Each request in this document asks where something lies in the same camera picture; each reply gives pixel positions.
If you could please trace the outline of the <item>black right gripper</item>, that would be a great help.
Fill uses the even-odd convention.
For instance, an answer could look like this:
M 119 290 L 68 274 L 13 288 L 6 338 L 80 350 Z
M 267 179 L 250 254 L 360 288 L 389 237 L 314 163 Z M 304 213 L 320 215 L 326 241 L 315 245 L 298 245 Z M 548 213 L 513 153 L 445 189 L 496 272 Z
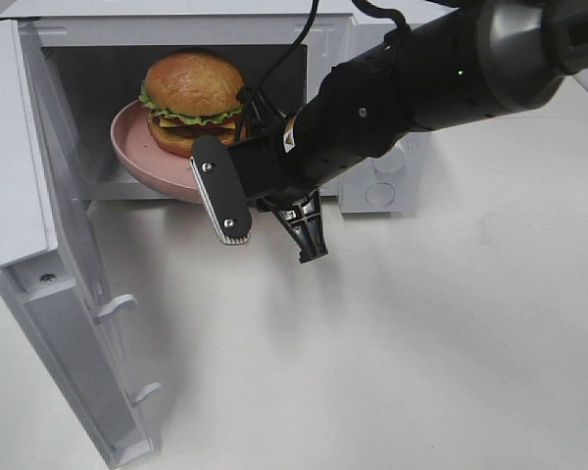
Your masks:
M 249 86 L 236 98 L 242 104 L 236 124 L 239 142 L 229 153 L 247 201 L 263 211 L 274 210 L 299 248 L 300 263 L 326 256 L 317 190 L 322 175 L 314 167 L 322 143 L 321 114 L 300 112 L 286 119 L 262 89 Z

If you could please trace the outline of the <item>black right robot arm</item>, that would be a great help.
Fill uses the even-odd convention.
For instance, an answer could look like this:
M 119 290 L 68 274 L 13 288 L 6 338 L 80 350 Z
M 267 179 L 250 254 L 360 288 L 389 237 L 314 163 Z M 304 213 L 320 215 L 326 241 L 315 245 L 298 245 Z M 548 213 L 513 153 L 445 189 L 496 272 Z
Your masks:
M 230 148 L 246 197 L 216 219 L 226 244 L 247 240 L 256 208 L 275 214 L 301 261 L 319 258 L 321 185 L 409 133 L 541 108 L 588 69 L 588 1 L 451 1 L 418 27 L 395 9 L 357 8 L 394 28 L 334 66 L 295 115 Z

